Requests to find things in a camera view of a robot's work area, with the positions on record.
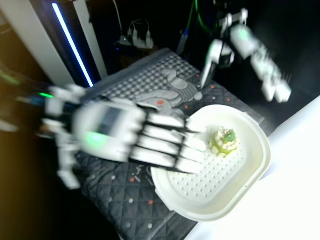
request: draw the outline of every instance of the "robotic hand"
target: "robotic hand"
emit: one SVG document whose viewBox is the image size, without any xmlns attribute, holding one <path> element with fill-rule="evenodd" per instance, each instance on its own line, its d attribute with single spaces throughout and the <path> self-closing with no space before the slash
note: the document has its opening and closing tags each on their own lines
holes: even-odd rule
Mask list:
<svg viewBox="0 0 320 240">
<path fill-rule="evenodd" d="M 115 162 L 133 162 L 183 173 L 201 171 L 206 145 L 191 135 L 202 129 L 191 127 L 188 121 L 159 115 L 154 106 L 126 99 L 79 105 L 86 91 L 75 85 L 68 90 L 58 87 L 50 90 L 54 96 L 46 103 L 50 118 L 43 122 L 55 133 L 58 175 L 69 189 L 80 187 L 73 173 L 77 164 L 74 154 L 79 150 Z M 79 105 L 72 116 L 71 132 L 59 121 L 65 102 Z"/>
<path fill-rule="evenodd" d="M 275 62 L 269 57 L 266 46 L 259 41 L 252 31 L 246 26 L 248 11 L 242 9 L 235 15 L 227 16 L 219 21 L 222 27 L 221 38 L 226 39 L 232 49 L 246 60 L 250 58 L 250 63 L 257 77 L 262 81 L 261 91 L 267 101 L 271 102 L 274 98 L 278 103 L 285 103 L 291 96 L 291 88 L 286 76 L 280 71 Z M 216 67 L 221 64 L 232 64 L 235 58 L 234 52 L 223 41 L 215 39 L 208 51 L 204 70 L 201 76 L 201 87 L 206 85 Z"/>
</svg>

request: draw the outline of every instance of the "green cable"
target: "green cable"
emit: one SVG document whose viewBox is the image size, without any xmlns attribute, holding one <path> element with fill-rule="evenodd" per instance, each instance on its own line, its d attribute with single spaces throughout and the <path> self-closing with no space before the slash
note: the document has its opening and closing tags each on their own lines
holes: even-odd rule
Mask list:
<svg viewBox="0 0 320 240">
<path fill-rule="evenodd" d="M 191 11 L 190 11 L 188 25 L 186 26 L 187 30 L 189 30 L 189 27 L 190 27 L 190 24 L 191 24 L 192 14 L 194 13 L 194 6 L 195 6 L 195 1 L 192 2 L 192 7 L 191 7 Z"/>
<path fill-rule="evenodd" d="M 199 20 L 199 23 L 200 23 L 202 29 L 207 33 L 212 33 L 212 30 L 205 25 L 205 23 L 203 22 L 203 20 L 201 18 L 201 15 L 200 15 L 200 12 L 199 12 L 198 0 L 194 0 L 194 2 L 195 2 L 195 10 L 196 10 L 196 13 L 198 15 L 198 20 Z"/>
</svg>

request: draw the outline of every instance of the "white cable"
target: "white cable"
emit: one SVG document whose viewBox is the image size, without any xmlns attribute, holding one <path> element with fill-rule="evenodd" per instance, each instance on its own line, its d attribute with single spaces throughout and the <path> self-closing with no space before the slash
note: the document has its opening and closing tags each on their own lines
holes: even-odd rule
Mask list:
<svg viewBox="0 0 320 240">
<path fill-rule="evenodd" d="M 119 20 L 119 25 L 120 25 L 120 31 L 121 31 L 121 35 L 122 35 L 122 24 L 121 24 L 121 19 L 120 19 L 120 15 L 119 15 L 119 10 L 118 10 L 118 6 L 115 0 L 113 0 L 115 9 L 116 9 L 116 14 L 118 15 L 118 20 Z"/>
</svg>

